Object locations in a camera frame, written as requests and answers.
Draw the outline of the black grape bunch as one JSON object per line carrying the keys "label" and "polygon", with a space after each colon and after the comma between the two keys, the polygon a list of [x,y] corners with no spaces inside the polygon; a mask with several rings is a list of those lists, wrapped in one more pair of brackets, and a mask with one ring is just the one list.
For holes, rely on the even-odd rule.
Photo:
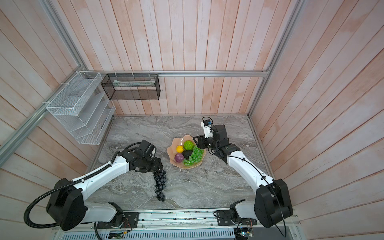
{"label": "black grape bunch", "polygon": [[155,180],[155,194],[159,201],[164,202],[166,200],[166,196],[163,193],[166,188],[167,182],[167,172],[163,169],[153,172],[154,180]]}

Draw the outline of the green custard apple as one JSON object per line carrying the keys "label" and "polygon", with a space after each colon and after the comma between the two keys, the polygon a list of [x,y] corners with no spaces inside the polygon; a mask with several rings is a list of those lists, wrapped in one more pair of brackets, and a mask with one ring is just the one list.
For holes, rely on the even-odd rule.
{"label": "green custard apple", "polygon": [[188,140],[184,142],[183,147],[185,151],[192,151],[195,147],[195,144],[193,141]]}

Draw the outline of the green grape bunch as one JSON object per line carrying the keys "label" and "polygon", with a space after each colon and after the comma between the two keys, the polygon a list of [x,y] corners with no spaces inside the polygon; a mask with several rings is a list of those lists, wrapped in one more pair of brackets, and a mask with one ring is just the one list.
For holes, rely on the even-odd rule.
{"label": "green grape bunch", "polygon": [[190,167],[192,165],[195,165],[201,162],[203,159],[204,152],[205,152],[204,150],[199,149],[197,146],[195,146],[193,149],[193,154],[190,156],[190,159],[189,160],[184,159],[183,164],[185,166]]}

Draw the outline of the dark fake avocado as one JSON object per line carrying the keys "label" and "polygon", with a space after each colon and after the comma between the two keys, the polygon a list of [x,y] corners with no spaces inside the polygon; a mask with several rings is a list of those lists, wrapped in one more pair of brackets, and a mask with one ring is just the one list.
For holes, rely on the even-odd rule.
{"label": "dark fake avocado", "polygon": [[189,160],[190,159],[190,156],[193,154],[193,151],[192,150],[184,150],[182,152],[182,155],[184,156],[184,159],[187,159]]}

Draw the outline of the purple fake fruit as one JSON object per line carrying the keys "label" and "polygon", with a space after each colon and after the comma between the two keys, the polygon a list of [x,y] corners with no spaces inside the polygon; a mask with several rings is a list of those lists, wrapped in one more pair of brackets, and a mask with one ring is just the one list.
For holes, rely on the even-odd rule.
{"label": "purple fake fruit", "polygon": [[177,163],[182,163],[183,161],[184,161],[184,155],[182,154],[182,153],[177,153],[176,155],[175,155],[175,161],[177,162]]}

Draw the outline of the yellow fake pear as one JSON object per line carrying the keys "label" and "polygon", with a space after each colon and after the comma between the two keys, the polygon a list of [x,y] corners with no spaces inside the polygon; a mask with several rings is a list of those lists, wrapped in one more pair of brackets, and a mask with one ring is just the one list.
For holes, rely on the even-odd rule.
{"label": "yellow fake pear", "polygon": [[177,153],[183,153],[184,152],[184,146],[182,146],[182,145],[179,145],[179,146],[177,146],[177,148],[176,148],[176,151],[177,151]]}

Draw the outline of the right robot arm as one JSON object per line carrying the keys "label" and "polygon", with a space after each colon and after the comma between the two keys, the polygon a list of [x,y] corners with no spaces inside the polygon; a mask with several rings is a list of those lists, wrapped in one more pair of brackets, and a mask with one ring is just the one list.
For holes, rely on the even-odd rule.
{"label": "right robot arm", "polygon": [[243,220],[257,220],[270,228],[294,213],[288,186],[282,179],[275,180],[251,163],[241,149],[231,144],[225,125],[214,125],[211,120],[201,122],[204,134],[193,140],[200,149],[221,159],[236,170],[255,192],[254,201],[240,200],[219,214],[219,219],[241,224]]}

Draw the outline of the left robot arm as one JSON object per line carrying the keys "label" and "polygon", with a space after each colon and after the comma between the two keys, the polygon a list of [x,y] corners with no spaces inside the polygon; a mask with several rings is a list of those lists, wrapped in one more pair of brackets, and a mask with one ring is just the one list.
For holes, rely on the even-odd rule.
{"label": "left robot arm", "polygon": [[47,213],[63,231],[92,222],[121,227],[124,225],[124,211],[116,203],[88,204],[86,201],[111,180],[130,171],[145,174],[161,170],[163,165],[156,152],[154,145],[143,140],[116,151],[111,161],[88,174],[71,181],[58,181],[55,192],[50,195]]}

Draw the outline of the pink wavy fruit bowl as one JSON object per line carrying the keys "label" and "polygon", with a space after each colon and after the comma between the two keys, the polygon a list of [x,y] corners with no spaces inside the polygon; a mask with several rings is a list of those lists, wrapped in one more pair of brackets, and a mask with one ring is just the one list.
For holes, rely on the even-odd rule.
{"label": "pink wavy fruit bowl", "polygon": [[184,169],[184,170],[192,169],[192,168],[195,168],[195,167],[201,165],[202,162],[203,162],[203,159],[204,159],[205,155],[207,154],[207,150],[204,150],[205,152],[204,152],[202,161],[199,162],[199,163],[197,163],[197,164],[195,164],[195,165],[192,165],[192,166],[190,166],[190,167],[185,166],[185,165],[183,164],[183,162],[182,162],[182,163],[177,163],[177,162],[175,161],[175,155],[177,154],[176,148],[177,148],[177,146],[179,146],[179,145],[182,145],[182,146],[183,146],[184,142],[185,142],[185,141],[188,141],[188,140],[193,141],[193,137],[190,136],[190,135],[185,135],[185,136],[182,137],[182,138],[174,138],[173,141],[172,141],[171,146],[167,148],[167,153],[168,153],[169,158],[170,158],[170,163],[173,164],[173,165],[175,165],[176,167],[181,168],[181,169]]}

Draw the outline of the black mesh basket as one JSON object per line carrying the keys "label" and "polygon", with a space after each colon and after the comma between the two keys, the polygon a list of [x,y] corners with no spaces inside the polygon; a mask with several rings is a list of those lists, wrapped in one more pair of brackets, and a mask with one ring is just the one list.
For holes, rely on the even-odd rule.
{"label": "black mesh basket", "polygon": [[112,101],[157,101],[161,94],[156,74],[106,74],[101,86]]}

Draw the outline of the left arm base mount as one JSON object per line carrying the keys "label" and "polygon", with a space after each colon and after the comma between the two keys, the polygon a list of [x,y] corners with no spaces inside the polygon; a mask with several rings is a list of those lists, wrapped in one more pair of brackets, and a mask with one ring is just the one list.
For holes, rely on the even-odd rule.
{"label": "left arm base mount", "polygon": [[117,213],[110,222],[98,222],[97,229],[135,229],[138,226],[139,212]]}

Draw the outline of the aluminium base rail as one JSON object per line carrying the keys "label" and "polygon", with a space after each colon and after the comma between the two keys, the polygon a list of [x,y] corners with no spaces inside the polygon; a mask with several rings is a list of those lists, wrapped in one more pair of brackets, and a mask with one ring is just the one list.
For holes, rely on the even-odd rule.
{"label": "aluminium base rail", "polygon": [[235,220],[224,220],[219,224],[218,216],[227,208],[218,209],[181,209],[181,210],[142,210],[127,211],[132,216],[138,213],[136,218],[130,218],[128,223],[122,224],[121,230],[147,231],[147,230],[180,230],[180,229],[218,229],[221,227],[251,227],[253,230],[261,228],[262,224],[239,224]]}

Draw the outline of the aluminium frame bar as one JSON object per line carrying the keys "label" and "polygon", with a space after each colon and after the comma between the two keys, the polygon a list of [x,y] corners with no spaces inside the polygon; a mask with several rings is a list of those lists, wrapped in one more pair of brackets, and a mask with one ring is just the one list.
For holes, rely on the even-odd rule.
{"label": "aluminium frame bar", "polygon": [[249,71],[95,71],[101,75],[158,75],[159,77],[266,77],[268,70]]}

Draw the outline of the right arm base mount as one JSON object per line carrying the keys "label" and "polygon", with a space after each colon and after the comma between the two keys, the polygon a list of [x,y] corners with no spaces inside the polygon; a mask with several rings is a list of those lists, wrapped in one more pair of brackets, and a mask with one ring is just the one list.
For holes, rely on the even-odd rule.
{"label": "right arm base mount", "polygon": [[213,213],[219,226],[256,226],[256,219],[241,218],[233,209],[217,210]]}

